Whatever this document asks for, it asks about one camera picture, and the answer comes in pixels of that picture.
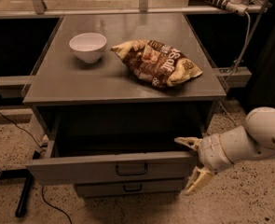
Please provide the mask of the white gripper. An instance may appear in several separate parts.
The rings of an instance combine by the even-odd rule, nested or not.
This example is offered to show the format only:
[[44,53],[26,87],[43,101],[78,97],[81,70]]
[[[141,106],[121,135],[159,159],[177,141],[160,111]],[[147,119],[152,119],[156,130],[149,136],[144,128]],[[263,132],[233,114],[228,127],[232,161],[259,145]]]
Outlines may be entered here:
[[197,137],[176,137],[174,142],[198,151],[199,161],[204,166],[196,166],[187,178],[185,195],[199,192],[213,179],[214,174],[233,167],[221,144],[219,134],[204,137],[202,140]]

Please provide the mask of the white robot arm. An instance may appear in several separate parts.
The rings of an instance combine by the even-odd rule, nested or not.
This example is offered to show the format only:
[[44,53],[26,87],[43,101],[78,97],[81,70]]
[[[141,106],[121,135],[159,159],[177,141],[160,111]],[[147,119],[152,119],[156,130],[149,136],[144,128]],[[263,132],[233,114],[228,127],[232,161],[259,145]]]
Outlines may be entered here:
[[258,107],[246,117],[245,126],[204,138],[177,137],[175,143],[198,153],[196,166],[186,184],[186,195],[195,194],[212,178],[243,161],[275,159],[275,108]]

